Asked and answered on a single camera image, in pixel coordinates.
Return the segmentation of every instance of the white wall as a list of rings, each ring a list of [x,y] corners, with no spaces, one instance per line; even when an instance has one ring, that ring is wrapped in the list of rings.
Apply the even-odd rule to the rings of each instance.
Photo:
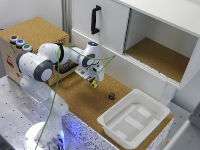
[[[189,112],[194,110],[200,102],[200,71],[177,91],[172,101]]]
[[[0,0],[0,29],[36,16],[62,29],[61,0]]]

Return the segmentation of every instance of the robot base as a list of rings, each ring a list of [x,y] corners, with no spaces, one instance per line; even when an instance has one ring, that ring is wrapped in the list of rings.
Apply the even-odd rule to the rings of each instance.
[[[37,135],[37,133],[39,132],[39,130],[43,127],[44,122],[40,122],[37,123],[35,125],[33,125],[25,134],[25,138],[24,138],[24,149],[25,150],[49,150],[48,147],[45,148],[41,148],[41,147],[37,147],[37,149],[35,149],[36,147],[36,142],[34,140],[34,137]],[[65,149],[68,147],[69,145],[69,138],[66,138],[66,134],[65,134],[65,139],[64,139],[64,143],[65,143]]]

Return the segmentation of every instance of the brown box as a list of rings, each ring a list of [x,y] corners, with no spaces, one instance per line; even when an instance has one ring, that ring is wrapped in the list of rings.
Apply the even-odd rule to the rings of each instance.
[[[37,53],[40,45],[44,43],[63,43],[64,45],[69,45],[69,35],[66,32],[58,29],[40,17],[27,20],[0,31],[0,50],[5,71],[7,75],[18,84],[22,74],[19,72],[19,69],[16,65],[16,57],[21,49],[18,49],[15,45],[10,44],[10,36],[12,35],[17,35],[20,39],[25,40],[26,44],[32,46],[34,53]],[[75,69],[76,68],[65,74],[60,74],[59,79],[64,78]],[[48,80],[49,85],[52,85],[56,82],[56,75],[57,72],[54,68],[53,75]]]

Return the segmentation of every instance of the white container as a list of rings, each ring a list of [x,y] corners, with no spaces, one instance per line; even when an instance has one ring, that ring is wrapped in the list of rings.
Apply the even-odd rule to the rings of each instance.
[[[169,113],[169,108],[135,89],[97,121],[105,133],[122,147],[135,149]]]

